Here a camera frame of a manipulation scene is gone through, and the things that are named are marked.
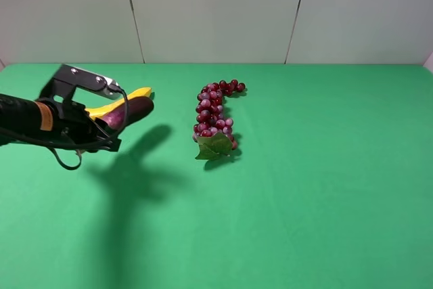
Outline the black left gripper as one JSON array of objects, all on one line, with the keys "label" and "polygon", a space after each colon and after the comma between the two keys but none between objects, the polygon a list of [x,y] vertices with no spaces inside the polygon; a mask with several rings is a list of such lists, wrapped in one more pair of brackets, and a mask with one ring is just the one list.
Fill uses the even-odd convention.
[{"label": "black left gripper", "polygon": [[116,130],[100,118],[90,118],[84,105],[70,98],[56,100],[55,97],[40,97],[35,104],[41,115],[41,126],[35,134],[38,146],[119,151],[119,138],[103,141],[99,138],[109,137]]}]

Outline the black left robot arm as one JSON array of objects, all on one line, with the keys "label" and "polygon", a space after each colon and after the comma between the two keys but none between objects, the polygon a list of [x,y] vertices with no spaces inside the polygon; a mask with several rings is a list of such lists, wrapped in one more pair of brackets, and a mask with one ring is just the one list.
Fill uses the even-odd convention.
[{"label": "black left robot arm", "polygon": [[105,126],[74,101],[1,95],[1,145],[19,141],[53,149],[117,152],[121,140],[104,131]]}]

